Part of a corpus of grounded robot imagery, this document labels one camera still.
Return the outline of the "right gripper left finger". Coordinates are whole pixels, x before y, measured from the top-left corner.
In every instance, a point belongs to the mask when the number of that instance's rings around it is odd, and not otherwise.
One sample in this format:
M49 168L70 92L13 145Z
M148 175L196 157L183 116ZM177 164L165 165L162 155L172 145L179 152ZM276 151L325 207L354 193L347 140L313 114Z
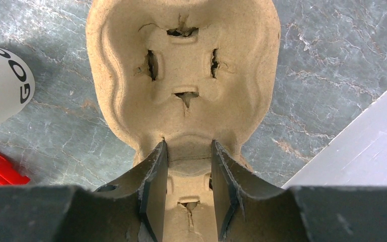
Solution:
M95 191L0 186L0 241L162 241L167 145Z

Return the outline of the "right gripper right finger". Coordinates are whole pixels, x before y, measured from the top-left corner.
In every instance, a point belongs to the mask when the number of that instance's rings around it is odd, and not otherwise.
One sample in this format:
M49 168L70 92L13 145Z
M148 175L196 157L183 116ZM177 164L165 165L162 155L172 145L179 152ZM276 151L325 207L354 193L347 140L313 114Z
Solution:
M219 241L387 241L387 187L282 189L211 149Z

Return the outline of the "single brown pulp cup carrier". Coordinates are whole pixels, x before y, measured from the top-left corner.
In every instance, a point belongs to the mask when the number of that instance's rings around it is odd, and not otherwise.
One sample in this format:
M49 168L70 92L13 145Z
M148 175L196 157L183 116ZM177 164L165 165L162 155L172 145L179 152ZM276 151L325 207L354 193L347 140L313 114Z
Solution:
M217 241L212 142L245 164L280 37L272 1L93 1L86 45L105 121L134 168L167 146L163 241Z

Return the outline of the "white paper coffee cup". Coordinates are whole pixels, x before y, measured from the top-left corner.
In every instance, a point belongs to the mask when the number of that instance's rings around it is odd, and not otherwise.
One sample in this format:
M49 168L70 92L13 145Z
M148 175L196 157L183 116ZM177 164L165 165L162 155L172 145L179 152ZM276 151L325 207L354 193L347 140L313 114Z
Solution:
M0 48L0 124L19 113L33 98L35 79L15 53Z

